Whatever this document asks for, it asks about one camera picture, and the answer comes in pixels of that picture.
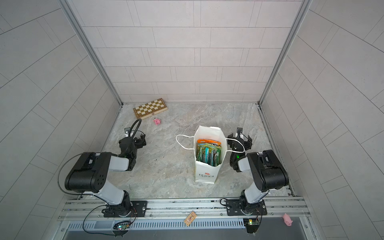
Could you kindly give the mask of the white paper bag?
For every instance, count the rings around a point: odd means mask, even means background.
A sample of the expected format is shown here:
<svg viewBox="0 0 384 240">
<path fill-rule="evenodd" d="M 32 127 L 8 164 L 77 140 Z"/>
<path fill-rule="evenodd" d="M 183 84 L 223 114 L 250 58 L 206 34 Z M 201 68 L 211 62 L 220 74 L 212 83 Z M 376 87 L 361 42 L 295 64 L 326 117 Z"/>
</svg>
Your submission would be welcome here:
<svg viewBox="0 0 384 240">
<path fill-rule="evenodd" d="M 199 126 L 191 137 L 194 146 L 195 181 L 214 184 L 227 153 L 242 154 L 245 146 L 239 140 L 225 137 L 218 127 Z"/>
</svg>

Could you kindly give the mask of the orange Fox's candy bag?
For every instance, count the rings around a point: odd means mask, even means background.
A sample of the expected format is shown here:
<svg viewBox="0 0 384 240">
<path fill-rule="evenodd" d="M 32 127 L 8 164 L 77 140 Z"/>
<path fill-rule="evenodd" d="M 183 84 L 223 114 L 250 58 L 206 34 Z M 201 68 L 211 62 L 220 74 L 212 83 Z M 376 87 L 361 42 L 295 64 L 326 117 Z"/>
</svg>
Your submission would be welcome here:
<svg viewBox="0 0 384 240">
<path fill-rule="evenodd" d="M 198 139 L 197 143 L 198 144 L 211 144 L 211 145 L 214 145 L 214 146 L 220 146 L 221 145 L 220 142 L 215 141 L 215 140 L 209 140 L 209 139 Z"/>
</svg>

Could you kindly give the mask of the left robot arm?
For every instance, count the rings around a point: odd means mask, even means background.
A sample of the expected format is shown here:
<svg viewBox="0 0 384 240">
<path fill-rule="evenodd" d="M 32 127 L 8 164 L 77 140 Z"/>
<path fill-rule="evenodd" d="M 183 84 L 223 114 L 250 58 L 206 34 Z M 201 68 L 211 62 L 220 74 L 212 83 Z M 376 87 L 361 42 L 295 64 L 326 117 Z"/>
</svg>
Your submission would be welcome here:
<svg viewBox="0 0 384 240">
<path fill-rule="evenodd" d="M 125 137 L 119 140 L 120 155 L 110 152 L 81 154 L 65 179 L 66 190 L 104 201 L 106 208 L 102 213 L 105 218 L 144 217 L 148 202 L 131 201 L 129 193 L 110 183 L 107 175 L 110 171 L 132 171 L 138 149 L 146 145 L 145 137 L 140 130 L 125 128 Z"/>
</svg>

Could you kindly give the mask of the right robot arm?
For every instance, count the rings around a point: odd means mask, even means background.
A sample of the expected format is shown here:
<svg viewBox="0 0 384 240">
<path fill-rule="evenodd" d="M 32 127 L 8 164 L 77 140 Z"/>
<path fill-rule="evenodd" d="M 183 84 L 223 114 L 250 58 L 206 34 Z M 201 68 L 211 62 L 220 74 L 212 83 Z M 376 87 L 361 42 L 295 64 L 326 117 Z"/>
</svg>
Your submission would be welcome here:
<svg viewBox="0 0 384 240">
<path fill-rule="evenodd" d="M 251 172 L 252 184 L 241 192 L 238 199 L 226 200 L 229 216 L 264 216 L 267 214 L 264 197 L 271 190 L 279 190 L 289 184 L 288 174 L 273 150 L 246 153 L 253 144 L 250 136 L 237 128 L 228 135 L 231 148 L 230 166 L 238 173 Z"/>
</svg>

